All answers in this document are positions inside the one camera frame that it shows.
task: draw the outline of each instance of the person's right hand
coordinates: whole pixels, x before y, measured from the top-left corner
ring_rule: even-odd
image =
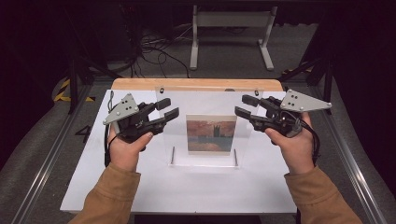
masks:
[[[304,112],[302,118],[312,127],[308,113]],[[288,165],[291,175],[305,174],[315,168],[312,162],[313,137],[311,132],[303,128],[299,134],[292,138],[285,137],[270,128],[267,128],[265,133],[275,144],[280,146],[283,159]]]

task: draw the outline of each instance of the wire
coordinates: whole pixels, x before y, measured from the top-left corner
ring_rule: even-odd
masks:
[[[146,58],[142,58],[145,62],[147,62],[147,63],[152,63],[152,64],[155,64],[155,65],[159,65],[160,63],[154,63],[154,62],[151,62],[151,61],[149,61],[149,60],[147,60]]]
[[[110,140],[110,142],[108,143],[108,151],[110,151],[110,145],[113,143],[113,141],[114,141],[114,139],[116,139],[118,137],[118,135],[116,134],[116,136],[114,136],[111,140]]]
[[[134,64],[131,64],[131,77],[134,77]]]
[[[155,39],[149,39],[148,41],[142,43],[141,45],[142,45],[142,47],[144,45],[149,45],[150,47],[153,47],[155,49],[166,49],[169,46],[171,46],[172,44],[174,44],[179,39],[181,39],[181,40],[183,40],[183,39],[191,40],[189,38],[183,37],[183,35],[185,35],[191,28],[192,28],[192,25],[189,26],[189,28],[187,28],[185,31],[183,31],[183,33],[181,33],[181,35],[179,35],[178,37],[175,37],[170,42],[167,42],[166,38],[155,38]]]
[[[175,61],[181,63],[181,65],[183,65],[184,68],[186,69],[187,78],[190,78],[189,68],[188,68],[188,67],[186,66],[186,64],[184,64],[181,60],[179,60],[179,59],[177,59],[177,58],[171,56],[170,54],[166,53],[165,51],[163,51],[163,50],[161,50],[161,49],[155,49],[155,48],[152,48],[152,47],[147,47],[147,48],[148,48],[148,49],[152,49],[152,50],[159,51],[159,52],[165,54],[166,56],[170,57],[171,59],[173,59],[173,60],[175,60]]]
[[[289,114],[292,118],[294,118],[295,120],[297,120],[297,118],[296,118],[293,114],[291,114],[289,111],[287,111],[287,110],[282,110],[282,111],[280,111],[280,117],[282,117],[282,114],[283,114],[283,113]]]
[[[110,113],[113,110],[113,97],[114,97],[114,91],[110,92],[110,100],[107,102],[107,109],[108,113]]]
[[[127,64],[125,64],[125,65],[123,65],[121,67],[114,68],[114,69],[107,69],[107,70],[115,72],[115,73],[120,73],[120,72],[123,72],[123,71],[127,70],[132,64],[134,64],[134,60],[129,61]],[[98,71],[92,71],[91,70],[91,72],[93,74],[102,74],[102,72],[98,72]]]
[[[313,151],[312,151],[312,162],[314,164],[317,163],[317,159],[320,157],[319,155],[319,149],[320,149],[320,139],[318,137],[318,134],[303,120],[301,119],[301,124],[302,127],[307,129],[309,132],[312,133],[313,139],[314,139],[314,143],[313,143]]]
[[[139,61],[138,60],[136,60],[136,64],[137,64],[137,66],[139,67],[139,73],[140,73],[140,76],[141,77],[145,77],[145,76],[143,76],[143,74],[142,74],[142,68],[140,67],[140,64],[139,64]]]
[[[165,59],[163,60],[163,63],[166,62],[166,54],[160,53],[160,54],[158,55],[158,57],[157,57],[158,64],[160,65],[161,71],[163,72],[163,76],[167,78],[165,72],[163,71],[162,63],[160,62],[160,57],[161,57],[161,55],[164,55],[164,56],[165,56]]]

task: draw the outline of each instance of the small framed picture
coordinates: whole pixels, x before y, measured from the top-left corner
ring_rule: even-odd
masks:
[[[229,156],[236,116],[186,115],[190,155]]]

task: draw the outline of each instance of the brown sleeve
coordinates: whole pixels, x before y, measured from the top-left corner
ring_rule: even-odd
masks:
[[[127,223],[139,181],[140,174],[110,163],[69,223]]]
[[[302,223],[361,223],[338,188],[318,167],[303,175],[285,175]]]

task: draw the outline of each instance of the black cable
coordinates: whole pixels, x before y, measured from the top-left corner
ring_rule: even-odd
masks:
[[[191,32],[191,30],[192,30],[191,28],[192,28],[192,26],[190,26],[188,29],[183,31],[181,35],[179,35],[178,37],[176,37],[172,40],[168,40],[166,38],[156,38],[156,39],[147,41],[145,43],[142,43],[142,48],[143,48],[143,45],[149,45],[150,47],[155,48],[155,49],[162,49],[162,50],[167,49],[168,47],[170,47],[172,44],[176,43],[177,41],[183,40],[183,38],[184,38],[183,35],[186,35],[189,32]]]
[[[131,77],[134,77],[134,64],[131,64]]]
[[[134,74],[135,74],[137,77],[140,77],[139,74],[137,74],[136,67],[134,67]]]
[[[318,134],[304,120],[301,120],[301,124],[303,128],[307,129],[309,132],[312,133],[314,140],[313,151],[312,151],[312,162],[314,163],[314,165],[316,165],[317,159],[319,157],[319,149],[320,149],[320,140]]]
[[[110,151],[110,146],[111,146],[111,144],[113,143],[114,139],[116,139],[117,137],[118,137],[118,135],[114,136],[114,137],[110,140],[110,142],[108,143],[108,151]]]
[[[105,167],[108,166],[108,164],[110,163],[110,151],[108,150],[108,145],[107,145],[107,138],[108,138],[108,129],[109,129],[110,125],[106,125],[105,128]]]
[[[164,55],[164,56],[165,56],[165,59],[163,60],[163,63],[166,62],[166,54],[160,53],[160,54],[158,55],[158,57],[157,57],[158,64],[160,65],[161,71],[163,72],[163,76],[164,76],[165,78],[167,78],[165,72],[163,71],[163,66],[162,66],[163,63],[160,62],[160,57],[161,57],[161,55]]]
[[[159,63],[154,63],[154,62],[151,62],[151,61],[149,61],[149,60],[147,60],[146,58],[142,58],[146,63],[152,63],[152,64],[155,64],[155,65],[159,65]]]
[[[137,66],[139,67],[140,76],[141,76],[141,77],[145,77],[145,76],[143,76],[143,74],[142,74],[142,68],[140,67],[140,64],[139,64],[139,61],[138,61],[138,60],[136,60],[136,64],[137,64]]]
[[[163,38],[160,38],[160,37],[158,37],[158,36],[156,36],[155,34],[148,34],[148,35],[143,35],[142,36],[142,41],[143,42],[146,42],[146,43],[143,43],[143,44],[147,44],[147,43],[149,43],[149,42],[153,42],[153,41],[158,41],[158,40],[162,40]]]
[[[134,60],[129,61],[127,64],[118,67],[118,68],[114,68],[114,69],[107,69],[109,71],[112,71],[114,73],[120,73],[123,72],[125,70],[127,70],[132,64],[134,64]],[[91,71],[93,74],[102,74],[102,72],[97,72],[97,71]]]
[[[114,91],[110,92],[110,100],[107,102],[107,109],[108,113],[110,113],[113,110],[113,97],[114,97]]]
[[[173,60],[175,60],[175,61],[181,63],[181,64],[184,66],[184,68],[186,69],[187,78],[190,78],[189,68],[188,68],[188,67],[186,66],[186,64],[184,64],[181,60],[179,60],[179,59],[177,59],[177,58],[171,56],[170,54],[166,53],[165,51],[163,51],[163,50],[161,50],[161,49],[155,49],[155,48],[153,48],[153,47],[147,47],[147,48],[152,49],[152,50],[159,51],[159,52],[165,54],[166,56],[170,57],[171,59],[173,59]]]

